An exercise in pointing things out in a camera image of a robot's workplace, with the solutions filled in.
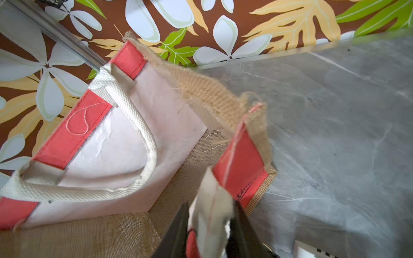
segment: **yellow leaf print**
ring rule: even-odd
[[[160,44],[161,42],[147,42],[141,38],[138,39],[139,42],[141,42],[142,44],[148,46],[153,52],[160,54],[162,52],[165,52],[166,50],[164,49],[160,49],[157,47],[151,47],[157,44]],[[121,48],[123,47],[124,43],[122,41],[113,39],[113,38],[108,38],[108,39],[101,39],[101,38],[96,38],[94,40],[91,40],[89,42],[92,43],[96,43],[98,47],[100,48],[104,48],[104,49],[109,49],[109,50],[113,50],[112,52],[110,52],[108,55],[106,55],[106,57],[115,57],[116,54],[119,52],[119,50],[121,50]]]
[[[53,80],[63,93],[64,107],[60,112],[60,116],[64,117],[76,104],[78,98],[69,94],[56,78],[54,78]],[[32,74],[15,81],[0,82],[0,87],[31,91],[37,90],[39,81],[40,80],[34,74]],[[0,123],[13,119],[23,111],[33,106],[36,106],[36,92],[26,93],[8,100],[6,102],[6,106],[2,110],[0,110]],[[36,107],[27,115],[25,115],[19,121],[19,123],[11,129],[7,138],[10,139],[11,137],[17,134],[23,134],[24,138],[27,138],[29,134],[32,133],[36,126],[40,123],[40,121],[43,121],[43,124],[36,137],[36,144],[32,150],[32,154],[34,155],[36,151],[40,148],[42,143],[45,142],[45,140],[50,136],[50,134],[54,131],[54,129],[59,125],[59,123],[62,120],[62,117],[55,117],[50,122],[46,121],[43,119],[43,116],[41,115],[39,109]]]
[[[91,40],[89,42],[96,43],[98,47],[104,48],[104,49],[109,49],[109,50],[114,50],[110,52],[106,57],[114,57],[118,53],[118,51],[122,48],[124,43],[122,41],[113,39],[113,38],[108,38],[108,39],[101,39],[101,38],[96,38],[94,40]]]
[[[148,41],[146,41],[146,40],[144,40],[144,39],[142,39],[142,38],[139,38],[138,41],[139,41],[141,44],[145,45],[145,46],[155,46],[155,45],[157,45],[157,44],[161,44],[161,43],[162,43],[162,42],[160,42],[160,41],[158,41],[158,42],[148,42]]]
[[[192,25],[186,27],[186,30],[189,31],[192,35],[198,36],[198,34],[194,31],[194,27]]]
[[[248,37],[245,41],[268,34],[273,38],[282,36],[280,40],[268,44],[267,48],[271,48],[269,53],[296,48],[301,31],[304,46],[315,45],[314,16],[317,17],[321,30],[330,41],[340,39],[341,31],[334,11],[324,0],[276,0],[250,13],[257,15],[281,13],[243,36]]]
[[[207,24],[206,24],[205,21],[204,21],[204,17],[202,16],[202,13],[201,13],[201,11],[198,9],[198,7],[195,5],[194,0],[186,0],[186,1],[188,2],[189,7],[191,8],[192,13],[194,14],[195,22],[196,22],[199,26],[201,26],[202,28],[204,28],[204,29],[206,30],[206,32],[209,33],[208,26],[207,26]]]

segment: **stitching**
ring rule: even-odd
[[[127,41],[124,45],[123,45],[123,47],[121,48],[121,50],[119,51],[119,53],[112,59],[112,60],[110,60],[109,61],[109,63],[114,63],[118,58],[119,58],[119,56],[122,54],[122,52],[126,49],[126,47],[128,46],[130,44],[130,41]]]
[[[76,104],[76,106],[72,108],[70,113],[72,113],[73,110],[76,110],[76,108],[78,108],[80,106],[80,104],[85,100],[86,96],[88,96],[90,93],[91,93],[91,91],[87,91],[86,94],[83,96],[83,98]],[[56,137],[57,132],[60,131],[60,129],[62,128],[63,123],[66,122],[67,117],[68,116],[66,116],[64,118],[64,120],[60,123],[58,128],[55,130],[55,133],[49,138],[49,140],[43,144],[42,149],[40,151],[38,151],[37,154],[33,157],[34,160],[37,160],[37,158],[44,152],[46,146],[48,146],[50,144],[50,142],[52,141],[52,139],[54,139],[54,137]]]
[[[134,79],[134,78],[132,78],[132,76],[135,74],[135,72],[136,72],[138,69],[141,69],[141,70],[142,70],[142,68],[143,68],[142,63],[143,63],[143,62],[146,62],[146,60],[143,59],[143,60],[141,61],[141,63],[136,67],[136,69],[132,72],[132,74],[130,75],[130,78],[131,78],[131,79]]]
[[[75,153],[77,151],[77,149],[79,148],[79,143],[82,142],[83,140],[86,140],[91,133],[94,131],[94,127],[96,125],[96,123],[99,121],[99,123],[101,122],[101,119],[103,116],[102,114],[107,110],[108,106],[105,107],[105,109],[102,111],[102,113],[100,113],[99,117],[94,121],[94,123],[90,126],[89,131],[83,135],[83,137],[76,143],[75,147],[70,151],[68,158],[64,160],[65,163],[69,163],[69,161],[72,159],[72,155],[73,153]]]

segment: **frayed burlap edge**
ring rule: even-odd
[[[181,92],[208,130],[220,130],[233,136],[246,110],[231,91],[214,78],[166,62],[141,44],[132,32],[127,32],[123,40],[130,41],[170,86]]]
[[[252,210],[254,210],[255,206],[258,204],[259,200],[261,200],[262,196],[267,191],[268,187],[270,187],[271,183],[275,179],[275,176],[277,175],[277,170],[272,165],[270,165],[266,171],[268,173],[267,178],[262,182],[261,186],[245,207],[245,213],[248,216],[251,214]]]

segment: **jute tote bag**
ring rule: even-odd
[[[150,256],[208,167],[248,214],[275,178],[265,103],[124,40],[1,189],[3,256]]]

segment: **cream cotton handle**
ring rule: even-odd
[[[89,86],[89,89],[94,93],[107,102],[114,104],[115,107],[119,107],[142,136],[148,152],[147,163],[141,174],[131,185],[118,188],[86,188],[50,185],[44,184],[42,181],[38,182],[40,184],[36,184],[32,183],[33,180],[22,178],[23,172],[29,167],[29,164],[26,164],[13,173],[10,180],[1,189],[0,195],[22,201],[85,202],[113,200],[128,196],[139,190],[152,175],[157,164],[158,154],[154,136],[129,98],[128,93],[133,85],[134,81],[117,66],[106,64],[100,69],[100,72]]]

